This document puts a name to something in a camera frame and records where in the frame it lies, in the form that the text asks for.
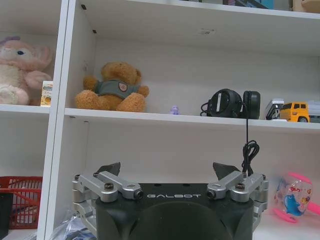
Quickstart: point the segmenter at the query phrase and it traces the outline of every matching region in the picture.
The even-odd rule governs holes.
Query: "red basket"
[[[41,187],[41,176],[0,177],[0,193],[13,194],[10,229],[37,228]]]

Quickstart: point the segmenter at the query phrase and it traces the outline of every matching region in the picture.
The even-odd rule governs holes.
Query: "metal bracket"
[[[253,200],[253,230],[261,221],[261,213],[268,208],[269,182],[266,176],[254,173],[247,177],[240,171],[234,171],[216,183],[207,185],[207,195],[210,199],[223,199],[230,191],[231,199],[246,203]]]
[[[207,185],[207,195],[212,200],[224,199],[226,197],[226,192],[229,191],[232,186],[241,183],[243,180],[244,177],[242,172],[233,171],[218,182],[209,183]]]
[[[138,183],[128,182],[108,171],[92,175],[76,175],[72,181],[73,208],[80,215],[84,225],[97,235],[96,217],[93,213],[95,200],[111,203],[117,200],[118,191],[125,199],[140,199],[144,193]]]

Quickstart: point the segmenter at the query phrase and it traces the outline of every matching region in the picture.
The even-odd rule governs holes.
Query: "teddy bear's green shirt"
[[[122,99],[125,99],[132,93],[137,93],[139,85],[128,85],[124,81],[120,80],[108,80],[108,81],[98,81],[94,92],[98,96],[104,96],[107,94],[116,95]]]

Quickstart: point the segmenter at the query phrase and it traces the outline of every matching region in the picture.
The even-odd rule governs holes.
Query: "headphones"
[[[208,117],[259,119],[260,93],[245,91],[242,101],[237,92],[225,88],[217,91],[208,102],[201,106],[201,110],[201,116],[206,113]]]

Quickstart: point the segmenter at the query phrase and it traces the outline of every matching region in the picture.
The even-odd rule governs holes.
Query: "pink stuffed animal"
[[[52,81],[42,72],[52,57],[48,47],[30,46],[20,37],[0,42],[0,104],[28,105],[30,90],[40,90],[43,81]]]

